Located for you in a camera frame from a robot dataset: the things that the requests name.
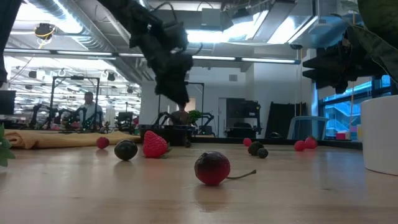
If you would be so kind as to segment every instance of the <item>person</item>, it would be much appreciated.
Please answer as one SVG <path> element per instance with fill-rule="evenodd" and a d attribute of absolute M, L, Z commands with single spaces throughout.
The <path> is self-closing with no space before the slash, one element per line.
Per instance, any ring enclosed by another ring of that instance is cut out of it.
<path fill-rule="evenodd" d="M 173 123 L 172 119 L 169 119 L 169 125 L 191 125 L 189 120 L 189 114 L 185 111 L 186 103 L 178 106 L 178 111 L 174 111 L 171 116 L 174 117 L 178 123 Z"/>
<path fill-rule="evenodd" d="M 86 120 L 94 115 L 95 102 L 93 100 L 94 100 L 94 94 L 90 91 L 86 92 L 85 93 L 85 104 L 80 106 L 80 108 L 87 109 Z M 103 112 L 102 107 L 100 105 L 97 105 L 97 112 Z M 83 112 L 82 111 L 79 112 L 79 119 L 80 119 L 80 126 L 81 126 L 81 123 L 83 122 Z M 102 124 L 100 124 L 100 116 L 98 114 L 96 115 L 96 122 L 97 122 L 98 126 L 102 126 Z"/>

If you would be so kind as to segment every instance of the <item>white container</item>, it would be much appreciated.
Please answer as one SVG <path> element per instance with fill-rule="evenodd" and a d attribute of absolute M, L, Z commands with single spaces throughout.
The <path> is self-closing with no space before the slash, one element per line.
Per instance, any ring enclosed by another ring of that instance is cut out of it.
<path fill-rule="evenodd" d="M 361 103 L 365 168 L 398 175 L 398 95 Z"/>

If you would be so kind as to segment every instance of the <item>green leaf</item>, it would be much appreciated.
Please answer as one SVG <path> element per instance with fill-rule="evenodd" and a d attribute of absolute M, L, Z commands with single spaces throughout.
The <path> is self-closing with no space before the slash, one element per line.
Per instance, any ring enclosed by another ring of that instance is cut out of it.
<path fill-rule="evenodd" d="M 8 161 L 5 158 L 0 158 L 0 166 L 7 167 Z"/>
<path fill-rule="evenodd" d="M 354 12 L 359 13 L 358 4 L 356 4 L 355 2 L 352 2 L 349 0 L 342 0 L 340 3 L 341 3 L 341 7 L 345 11 L 354 11 Z"/>
<path fill-rule="evenodd" d="M 9 149 L 12 147 L 12 144 L 10 141 L 8 141 L 8 139 L 0 139 L 0 147 L 4 147 L 6 149 Z"/>
<path fill-rule="evenodd" d="M 15 159 L 15 155 L 6 148 L 0 148 L 0 159 L 6 158 L 6 159 Z"/>
<path fill-rule="evenodd" d="M 372 56 L 373 60 L 398 82 L 398 50 L 377 34 L 360 26 L 355 26 L 340 15 L 333 14 L 346 21 L 354 30 L 362 47 Z"/>
<path fill-rule="evenodd" d="M 0 139 L 4 137 L 4 123 L 0 124 Z"/>
<path fill-rule="evenodd" d="M 366 28 L 398 49 L 397 0 L 358 0 L 358 8 Z"/>

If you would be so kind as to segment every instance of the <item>orange cloth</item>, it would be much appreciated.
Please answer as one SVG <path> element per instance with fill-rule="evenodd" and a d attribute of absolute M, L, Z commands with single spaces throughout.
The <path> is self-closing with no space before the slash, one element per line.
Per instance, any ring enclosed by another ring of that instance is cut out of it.
<path fill-rule="evenodd" d="M 110 141 L 110 145 L 115 145 L 119 141 L 125 139 L 133 140 L 135 142 L 140 140 L 139 136 L 132 136 L 121 132 L 114 132 L 111 134 L 50 134 L 45 131 L 32 130 L 6 130 L 4 137 L 11 142 L 13 148 L 20 149 L 96 146 L 96 141 L 99 137 L 107 137 Z"/>

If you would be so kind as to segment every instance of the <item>wooden table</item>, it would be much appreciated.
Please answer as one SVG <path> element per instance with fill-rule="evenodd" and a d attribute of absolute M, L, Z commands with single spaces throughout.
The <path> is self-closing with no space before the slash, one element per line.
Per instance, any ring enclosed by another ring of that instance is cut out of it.
<path fill-rule="evenodd" d="M 361 151 L 194 144 L 166 159 L 121 162 L 95 148 L 15 151 L 0 168 L 0 223 L 398 223 L 398 177 L 364 169 Z M 220 151 L 241 180 L 205 187 L 193 164 Z"/>

